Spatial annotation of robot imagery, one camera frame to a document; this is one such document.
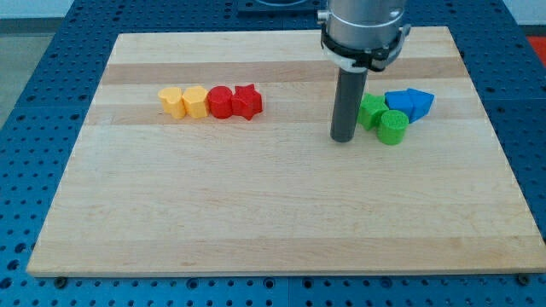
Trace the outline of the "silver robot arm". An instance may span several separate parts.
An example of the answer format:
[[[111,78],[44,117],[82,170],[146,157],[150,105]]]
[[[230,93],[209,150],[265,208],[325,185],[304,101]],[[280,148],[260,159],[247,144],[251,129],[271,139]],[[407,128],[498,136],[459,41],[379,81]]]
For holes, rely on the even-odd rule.
[[[329,0],[317,12],[324,55],[353,73],[382,72],[400,55],[410,25],[405,0]]]

